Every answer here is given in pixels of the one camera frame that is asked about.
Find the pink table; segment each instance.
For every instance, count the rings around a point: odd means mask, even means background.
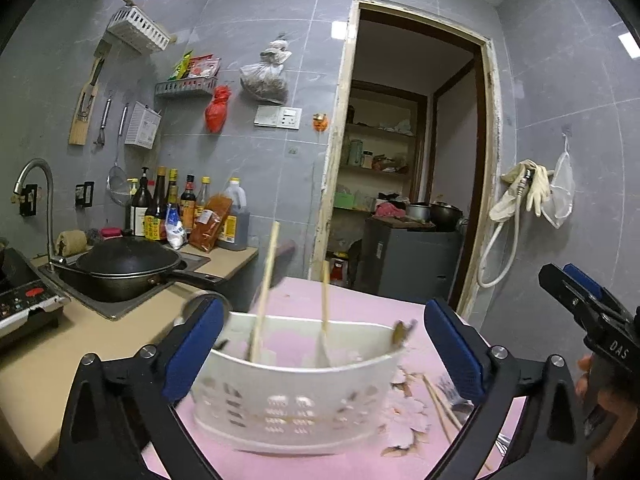
[[[193,421],[193,401],[191,396],[187,396],[178,406],[177,413],[204,455],[225,480],[423,480],[449,447],[423,380],[425,376],[437,384],[443,376],[448,379],[444,364],[422,328],[424,306],[332,286],[330,307],[333,320],[375,322],[387,326],[393,326],[399,319],[404,322],[417,319],[419,322],[394,378],[396,386],[388,396],[380,434],[364,447],[336,455],[292,458],[242,452],[218,444],[199,431]],[[320,283],[286,278],[271,291],[267,313],[319,318]],[[514,401],[502,429],[504,434],[513,434],[522,405],[523,399]],[[453,437],[455,428],[448,421],[445,423]],[[146,449],[143,457],[151,471],[168,478],[153,447]],[[495,470],[500,460],[501,456],[494,447],[479,478]]]

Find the red plastic bag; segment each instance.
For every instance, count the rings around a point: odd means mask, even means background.
[[[227,85],[217,86],[213,99],[204,110],[204,120],[212,134],[218,134],[226,121],[226,102],[231,97],[231,90]]]

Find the beige countertop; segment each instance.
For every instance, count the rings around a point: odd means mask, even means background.
[[[182,250],[203,254],[192,247]],[[215,248],[207,254],[211,261],[198,271],[229,278],[257,251]],[[102,360],[130,357],[146,343],[157,342],[195,290],[189,285],[172,285],[118,321],[107,320],[72,298],[64,306],[57,329],[28,336],[0,356],[0,408],[39,465],[50,460],[58,448],[66,398],[80,358],[88,352]]]

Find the gray tile wall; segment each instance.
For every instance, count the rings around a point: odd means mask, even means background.
[[[220,83],[231,85],[228,118],[220,136],[206,130],[207,100],[172,102],[162,125],[159,160],[180,174],[212,176],[221,189],[230,176],[241,178],[252,217],[250,243],[265,247],[272,220],[281,236],[301,247],[292,276],[305,276],[320,197],[327,134],[313,131],[316,112],[331,116],[343,42],[331,38],[333,21],[348,18],[352,0],[209,0],[187,49],[223,58]],[[494,41],[506,126],[501,141],[504,167],[515,159],[511,69],[496,10],[482,0],[391,0],[462,23]],[[286,62],[289,105],[303,109],[300,130],[253,126],[258,105],[240,91],[238,68],[258,61],[258,53],[284,32],[290,41]]]
[[[505,0],[498,7],[513,70],[518,160],[553,168],[572,131],[574,211],[559,229],[524,213],[518,256],[497,287],[483,335],[524,358],[575,362],[572,317],[538,286],[543,264],[574,263],[631,309],[640,303],[640,60],[607,0]]]
[[[10,203],[20,168],[34,156],[51,165],[55,182],[54,236],[64,229],[121,226],[124,209],[106,196],[106,177],[116,155],[115,137],[125,102],[153,105],[154,84],[171,70],[184,49],[207,0],[135,0],[146,13],[177,33],[178,44],[165,52],[140,56],[107,34],[112,44],[100,85],[85,146],[67,143],[69,127],[93,53],[121,0],[37,0],[0,57],[4,84],[0,88],[2,150],[0,153],[0,235],[29,256],[45,252],[45,201],[35,217],[23,219]],[[100,116],[108,96],[113,102],[106,144],[97,148]],[[149,153],[120,145],[120,165],[130,176],[140,174]],[[74,186],[95,180],[94,206],[74,209]],[[29,182],[44,188],[40,170]]]

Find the peeling white door frame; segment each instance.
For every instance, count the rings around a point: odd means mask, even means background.
[[[464,40],[477,44],[482,55],[482,68],[484,72],[484,91],[486,95],[486,156],[484,158],[484,182],[482,183],[482,198],[478,230],[474,239],[471,261],[466,270],[458,313],[468,319],[478,293],[476,272],[480,253],[485,238],[488,237],[491,223],[488,221],[490,202],[494,196],[497,185],[497,168],[499,160],[499,142],[502,134],[502,105],[500,99],[500,86],[498,67],[495,59],[495,51],[491,40],[466,28],[458,23],[450,22],[441,16],[423,12],[413,7],[405,7],[386,0],[353,0],[349,21],[347,23],[347,37],[342,49],[342,61],[338,74],[338,88],[335,96],[334,114],[332,117],[327,154],[324,160],[322,172],[322,188],[318,221],[316,223],[316,235],[314,249],[309,268],[309,279],[319,280],[321,276],[322,262],[326,254],[329,239],[329,229],[334,210],[334,193],[340,166],[340,152],[344,137],[344,125],[347,119],[347,106],[351,89],[351,75],[358,36],[358,24],[360,22],[360,10],[369,9],[377,12],[393,14],[416,22],[425,23],[451,34],[455,34]]]

